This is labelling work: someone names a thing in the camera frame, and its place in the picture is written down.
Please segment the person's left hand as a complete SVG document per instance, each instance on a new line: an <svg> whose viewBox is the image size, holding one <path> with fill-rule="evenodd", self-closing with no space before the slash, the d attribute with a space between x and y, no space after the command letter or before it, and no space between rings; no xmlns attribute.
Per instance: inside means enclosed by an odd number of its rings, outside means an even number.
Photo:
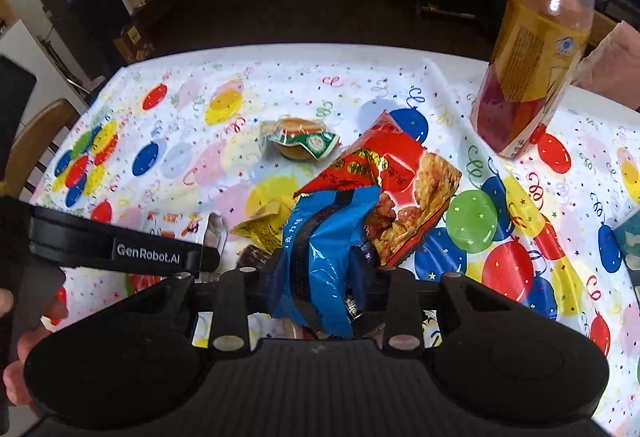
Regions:
<svg viewBox="0 0 640 437"><path fill-rule="evenodd" d="M6 289L1 289L1 318L7 315L14 305L13 294ZM68 316L68 310L60 301L58 293L54 295L52 304L44 312L44 317L53 320L63 320ZM29 353L43 339L52 334L47 327L38 323L35 330L23 334L17 342L17 359L11 362L2 373L4 389L9 401L14 405L30 405L32 407L32 396L29 394L24 379L24 364Z"/></svg>

